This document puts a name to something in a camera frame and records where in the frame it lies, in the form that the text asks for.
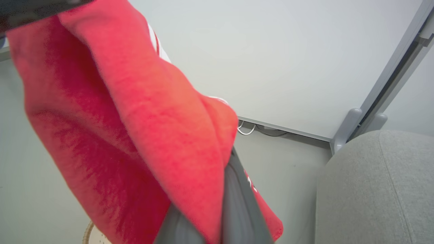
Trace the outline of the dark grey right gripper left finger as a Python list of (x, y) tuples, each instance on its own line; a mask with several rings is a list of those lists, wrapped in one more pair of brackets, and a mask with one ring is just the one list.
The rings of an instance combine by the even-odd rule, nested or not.
[(155, 244), (205, 244), (206, 241), (191, 222), (171, 205), (154, 240)]

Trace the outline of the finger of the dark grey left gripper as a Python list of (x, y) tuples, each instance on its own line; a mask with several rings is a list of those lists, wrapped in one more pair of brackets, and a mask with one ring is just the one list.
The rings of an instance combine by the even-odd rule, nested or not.
[(91, 0), (1, 0), (0, 31), (32, 23), (92, 2)]

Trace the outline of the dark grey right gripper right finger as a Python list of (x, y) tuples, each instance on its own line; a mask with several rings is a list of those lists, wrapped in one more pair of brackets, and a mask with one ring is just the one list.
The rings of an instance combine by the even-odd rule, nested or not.
[(236, 150), (224, 171), (223, 244), (273, 244), (259, 204)]

